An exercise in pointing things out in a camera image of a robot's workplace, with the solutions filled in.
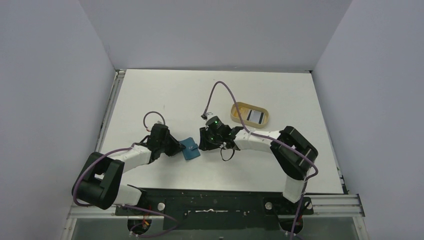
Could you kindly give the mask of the blue leather card holder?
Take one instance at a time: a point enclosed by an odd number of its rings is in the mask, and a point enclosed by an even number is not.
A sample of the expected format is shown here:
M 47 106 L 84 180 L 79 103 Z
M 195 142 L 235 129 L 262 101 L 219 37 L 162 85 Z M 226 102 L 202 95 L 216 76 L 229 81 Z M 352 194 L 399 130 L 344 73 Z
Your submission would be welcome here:
M 199 146 L 192 137 L 181 140 L 180 143 L 184 146 L 182 153 L 186 161 L 195 159 L 201 155 Z

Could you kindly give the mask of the grey striped credit card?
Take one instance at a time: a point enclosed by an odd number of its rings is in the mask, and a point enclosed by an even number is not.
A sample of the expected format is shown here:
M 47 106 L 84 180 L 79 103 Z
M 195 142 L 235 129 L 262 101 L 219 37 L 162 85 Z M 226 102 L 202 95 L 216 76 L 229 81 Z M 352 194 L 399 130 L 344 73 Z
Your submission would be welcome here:
M 262 124 L 264 121 L 265 113 L 258 110 L 249 110 L 246 120 L 255 124 Z

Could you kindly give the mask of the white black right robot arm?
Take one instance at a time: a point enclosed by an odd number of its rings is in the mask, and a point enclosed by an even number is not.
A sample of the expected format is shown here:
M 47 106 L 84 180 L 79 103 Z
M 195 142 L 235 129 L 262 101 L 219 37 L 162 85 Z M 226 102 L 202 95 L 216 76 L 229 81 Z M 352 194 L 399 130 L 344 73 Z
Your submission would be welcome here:
M 292 203 L 303 195 L 310 169 L 317 170 L 318 150 L 292 126 L 277 131 L 248 130 L 243 126 L 230 127 L 213 116 L 199 129 L 199 135 L 202 151 L 252 150 L 272 154 L 286 174 L 282 195 Z

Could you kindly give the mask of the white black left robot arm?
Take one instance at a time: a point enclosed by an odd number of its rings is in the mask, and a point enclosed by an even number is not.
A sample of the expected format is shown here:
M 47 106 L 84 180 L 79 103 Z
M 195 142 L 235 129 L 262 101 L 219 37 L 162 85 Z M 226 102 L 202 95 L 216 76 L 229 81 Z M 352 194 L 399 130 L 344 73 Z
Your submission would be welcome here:
M 72 187 L 73 201 L 80 207 L 95 206 L 102 210 L 112 205 L 136 206 L 143 191 L 122 184 L 123 174 L 153 163 L 162 154 L 172 157 L 185 148 L 171 135 L 168 126 L 156 123 L 149 135 L 129 147 L 108 153 L 92 152 Z

